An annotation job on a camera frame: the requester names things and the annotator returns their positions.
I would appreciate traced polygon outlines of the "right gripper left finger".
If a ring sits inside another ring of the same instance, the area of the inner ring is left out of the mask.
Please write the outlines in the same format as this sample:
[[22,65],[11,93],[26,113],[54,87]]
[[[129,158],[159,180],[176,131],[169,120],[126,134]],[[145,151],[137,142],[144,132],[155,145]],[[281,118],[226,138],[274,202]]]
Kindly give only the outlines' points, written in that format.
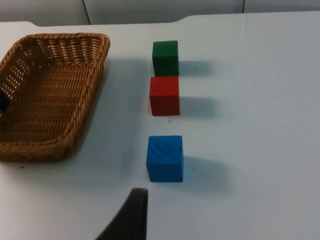
[[0,111],[6,112],[10,103],[11,99],[5,94],[4,91],[0,90]]

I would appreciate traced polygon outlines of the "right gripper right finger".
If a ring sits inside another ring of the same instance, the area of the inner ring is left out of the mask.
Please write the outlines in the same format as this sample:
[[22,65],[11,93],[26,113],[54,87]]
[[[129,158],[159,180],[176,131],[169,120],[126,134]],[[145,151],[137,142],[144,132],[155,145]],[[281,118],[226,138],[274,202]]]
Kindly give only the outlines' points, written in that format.
[[145,240],[147,238],[148,190],[133,188],[98,240]]

